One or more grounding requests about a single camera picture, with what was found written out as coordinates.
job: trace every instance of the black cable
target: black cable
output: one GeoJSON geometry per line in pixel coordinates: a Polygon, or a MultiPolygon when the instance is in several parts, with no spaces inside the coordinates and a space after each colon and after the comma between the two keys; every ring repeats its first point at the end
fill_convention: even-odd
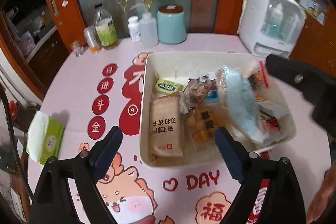
{"type": "Polygon", "coordinates": [[[20,157],[19,157],[19,153],[17,151],[16,143],[15,143],[14,128],[13,128],[11,111],[9,110],[8,99],[7,99],[6,93],[5,93],[5,91],[3,90],[2,87],[0,88],[0,98],[2,100],[3,107],[5,109],[9,138],[10,138],[10,145],[11,145],[12,151],[14,153],[14,159],[15,159],[15,162],[16,162],[17,170],[20,173],[20,176],[22,178],[23,185],[26,189],[26,192],[28,193],[30,199],[33,200],[34,194],[29,187],[27,176],[26,176],[25,172],[23,171],[23,168],[22,168],[22,165],[21,165],[21,160],[20,160],[20,157]]]}

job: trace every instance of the metal screw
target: metal screw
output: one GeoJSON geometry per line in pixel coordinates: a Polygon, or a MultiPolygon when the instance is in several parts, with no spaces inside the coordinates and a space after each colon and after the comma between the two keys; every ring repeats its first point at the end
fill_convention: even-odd
{"type": "Polygon", "coordinates": [[[89,154],[89,152],[86,151],[86,150],[84,150],[84,151],[82,151],[82,152],[79,153],[79,156],[80,156],[81,158],[85,158],[85,157],[87,157],[88,154],[89,154]]]}
{"type": "Polygon", "coordinates": [[[294,77],[294,82],[295,82],[296,84],[302,82],[302,80],[303,80],[303,75],[296,75],[296,76],[294,77]]]}
{"type": "Polygon", "coordinates": [[[49,163],[52,163],[52,162],[54,162],[55,160],[56,160],[56,157],[51,156],[51,157],[48,158],[47,161],[48,161],[49,163]]]}
{"type": "Polygon", "coordinates": [[[288,164],[288,163],[289,163],[289,159],[286,158],[286,157],[281,158],[281,160],[282,160],[282,162],[283,162],[284,164],[288,164]]]}
{"type": "Polygon", "coordinates": [[[251,159],[256,159],[256,158],[258,157],[258,154],[255,153],[255,152],[250,152],[250,153],[249,153],[249,157],[250,157],[251,159]]]}

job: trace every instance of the brown wooden lid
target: brown wooden lid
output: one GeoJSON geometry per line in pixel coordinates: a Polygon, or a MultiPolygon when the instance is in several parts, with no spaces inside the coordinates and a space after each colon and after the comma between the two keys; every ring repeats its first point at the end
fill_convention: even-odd
{"type": "Polygon", "coordinates": [[[183,7],[175,4],[162,5],[159,7],[159,11],[165,14],[178,14],[183,12],[183,7]]]}

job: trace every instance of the cartoon fox illustration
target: cartoon fox illustration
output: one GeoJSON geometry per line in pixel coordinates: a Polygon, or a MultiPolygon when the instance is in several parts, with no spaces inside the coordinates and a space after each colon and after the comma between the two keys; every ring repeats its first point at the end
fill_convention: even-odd
{"type": "Polygon", "coordinates": [[[105,177],[97,182],[106,206],[119,224],[154,224],[158,205],[153,190],[138,177],[136,167],[124,170],[121,161],[117,153],[105,177]]]}

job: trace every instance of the black bottle cap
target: black bottle cap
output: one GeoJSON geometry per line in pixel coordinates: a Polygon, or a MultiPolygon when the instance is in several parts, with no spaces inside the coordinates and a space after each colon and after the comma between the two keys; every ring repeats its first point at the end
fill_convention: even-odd
{"type": "Polygon", "coordinates": [[[97,9],[97,8],[102,7],[102,6],[103,6],[103,3],[98,3],[98,4],[96,4],[96,5],[94,6],[94,8],[97,9]]]}

